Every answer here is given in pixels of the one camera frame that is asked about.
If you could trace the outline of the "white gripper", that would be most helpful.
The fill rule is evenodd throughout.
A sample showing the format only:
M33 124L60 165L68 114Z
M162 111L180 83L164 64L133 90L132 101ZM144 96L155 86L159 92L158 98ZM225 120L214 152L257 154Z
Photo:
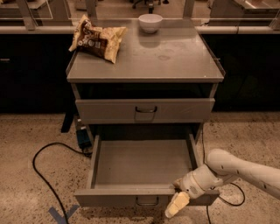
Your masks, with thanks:
M215 197L220 195L218 186L224 184L224 174L220 171L211 169L203 164L193 171L189 171L182 178L174 181L174 186L181 192L176 192L171 202L164 211L167 218L172 218L191 200L196 200L205 194L213 194Z

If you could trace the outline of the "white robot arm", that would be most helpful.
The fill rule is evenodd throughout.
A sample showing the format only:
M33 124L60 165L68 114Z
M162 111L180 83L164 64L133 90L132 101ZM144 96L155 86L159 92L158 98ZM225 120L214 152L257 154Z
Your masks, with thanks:
M171 198L164 211L165 216L172 218L190 200L199 198L212 187L224 186L237 178L280 199L279 169L242 160L222 149L213 149L207 154L202 166L175 181L174 185L180 192L176 192Z

